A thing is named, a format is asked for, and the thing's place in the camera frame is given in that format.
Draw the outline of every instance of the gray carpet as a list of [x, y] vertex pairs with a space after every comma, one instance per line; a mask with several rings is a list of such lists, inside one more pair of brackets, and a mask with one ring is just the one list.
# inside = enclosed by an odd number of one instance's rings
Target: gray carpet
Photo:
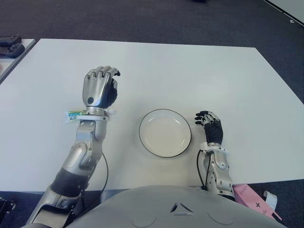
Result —
[[[1, 0], [0, 5], [0, 36], [255, 47], [304, 102], [304, 29], [262, 0]], [[278, 214], [288, 227], [304, 227], [303, 180], [252, 187], [278, 195]]]

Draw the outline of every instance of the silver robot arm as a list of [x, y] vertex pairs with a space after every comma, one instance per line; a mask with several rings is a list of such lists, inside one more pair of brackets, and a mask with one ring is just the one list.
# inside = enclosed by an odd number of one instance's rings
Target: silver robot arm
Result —
[[204, 168], [206, 170], [206, 190], [235, 200], [232, 180], [229, 176], [229, 164], [226, 158], [227, 150], [221, 146], [223, 130], [220, 119], [212, 112], [201, 111], [196, 114], [195, 123], [205, 129], [207, 142], [200, 146], [200, 152], [205, 154]]
[[78, 117], [80, 124], [76, 140], [27, 224], [40, 223], [51, 228], [64, 226], [102, 156], [102, 142], [109, 119], [105, 109], [117, 98], [117, 82], [113, 76], [119, 75], [116, 68], [100, 66], [85, 76], [83, 102], [86, 109], [84, 115]]

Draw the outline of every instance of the pink package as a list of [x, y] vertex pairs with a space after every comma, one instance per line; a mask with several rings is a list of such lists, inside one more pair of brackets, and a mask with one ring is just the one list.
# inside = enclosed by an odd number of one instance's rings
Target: pink package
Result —
[[281, 217], [255, 192], [249, 185], [240, 184], [233, 187], [236, 202], [243, 204], [255, 211], [262, 213], [272, 219], [274, 213], [280, 220]]

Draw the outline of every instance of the white paper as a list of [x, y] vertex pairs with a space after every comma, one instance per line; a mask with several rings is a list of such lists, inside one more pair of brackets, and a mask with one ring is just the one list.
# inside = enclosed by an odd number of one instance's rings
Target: white paper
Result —
[[276, 210], [277, 197], [269, 191], [264, 191], [263, 194], [266, 197], [266, 203], [273, 209]]

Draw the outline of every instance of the black cable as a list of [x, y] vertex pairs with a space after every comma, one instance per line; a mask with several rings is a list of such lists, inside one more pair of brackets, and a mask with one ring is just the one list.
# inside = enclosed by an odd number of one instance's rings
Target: black cable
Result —
[[207, 153], [207, 154], [209, 155], [209, 164], [208, 164], [207, 173], [206, 173], [206, 180], [205, 180], [206, 187], [207, 187], [207, 179], [208, 179], [209, 167], [210, 167], [210, 161], [211, 161], [211, 154], [210, 153]]
[[196, 157], [196, 168], [198, 169], [199, 179], [200, 179], [200, 182], [202, 184], [201, 189], [207, 190], [207, 178], [208, 178], [208, 172], [209, 172], [209, 167], [210, 167], [211, 154], [207, 152], [207, 154], [209, 155], [209, 164], [208, 164], [207, 173], [206, 173], [206, 180], [205, 180], [205, 184], [204, 184], [203, 179], [202, 179], [201, 174], [200, 174], [200, 168], [199, 168], [199, 157], [200, 157], [199, 155], [200, 155], [200, 152], [202, 152], [202, 150], [199, 150], [198, 156]]
[[201, 177], [200, 168], [199, 168], [199, 157], [200, 157], [199, 155], [200, 155], [200, 152], [202, 152], [202, 150], [199, 150], [198, 156], [196, 157], [196, 168], [198, 169], [199, 179], [200, 179], [200, 182], [201, 182], [201, 184], [202, 184], [201, 189], [206, 190], [206, 186], [205, 186], [205, 184], [204, 184], [204, 182], [203, 182], [203, 179], [202, 179], [202, 177]]
[[105, 183], [104, 183], [104, 187], [103, 187], [103, 189], [100, 191], [100, 193], [98, 194], [98, 196], [87, 206], [87, 207], [85, 207], [84, 209], [82, 209], [82, 211], [81, 212], [79, 212], [79, 214], [78, 215], [76, 215], [75, 216], [75, 218], [74, 219], [76, 219], [76, 218], [78, 218], [78, 217], [80, 217], [80, 216], [82, 216], [82, 213], [83, 212], [85, 212], [85, 210], [86, 209], [88, 209], [99, 197], [100, 197], [100, 195], [103, 193], [103, 191], [105, 190], [105, 187], [106, 187], [106, 184], [108, 183], [108, 179], [109, 179], [109, 167], [108, 167], [108, 162], [107, 162], [107, 160], [106, 160], [106, 158], [105, 158], [105, 154], [103, 153], [103, 157], [104, 157], [104, 161], [105, 161], [105, 164], [106, 164], [106, 180], [105, 180]]
[[81, 205], [82, 205], [82, 210], [85, 210], [86, 209], [86, 206], [85, 206], [85, 191], [82, 190], [80, 192], [80, 196], [81, 196]]

